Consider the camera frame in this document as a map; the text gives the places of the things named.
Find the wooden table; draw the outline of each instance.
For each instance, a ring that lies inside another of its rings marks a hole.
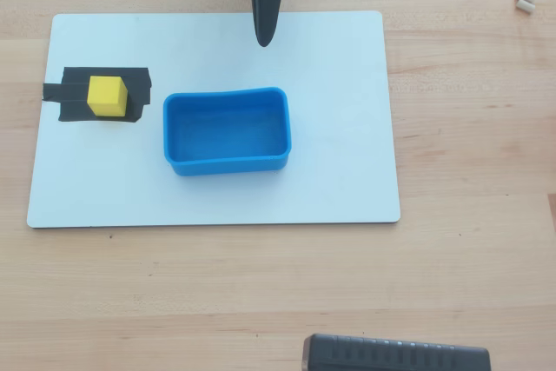
[[[556,0],[283,0],[384,16],[396,225],[32,230],[50,22],[250,0],[0,0],[0,369],[301,369],[315,332],[556,367]]]

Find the foam cube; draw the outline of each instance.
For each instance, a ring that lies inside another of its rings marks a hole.
[[[87,104],[96,116],[125,116],[128,89],[121,77],[91,76]]]

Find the whiteboard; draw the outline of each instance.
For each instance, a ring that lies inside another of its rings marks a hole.
[[[58,15],[46,83],[64,67],[147,67],[137,123],[58,121],[43,102],[33,228],[397,222],[400,200],[378,12],[282,13],[274,41],[251,14]],[[278,172],[180,177],[164,158],[173,93],[279,87],[292,152]]]

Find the blue plastic container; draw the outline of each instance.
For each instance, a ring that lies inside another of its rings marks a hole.
[[[179,176],[283,169],[290,150],[280,89],[178,93],[164,102],[164,154]]]

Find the black tape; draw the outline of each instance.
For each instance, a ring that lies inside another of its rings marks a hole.
[[[87,104],[91,76],[119,76],[128,90],[124,117],[96,116]],[[149,69],[66,67],[61,84],[44,84],[43,100],[60,103],[61,122],[114,121],[134,123],[141,119],[143,106],[150,104]]]

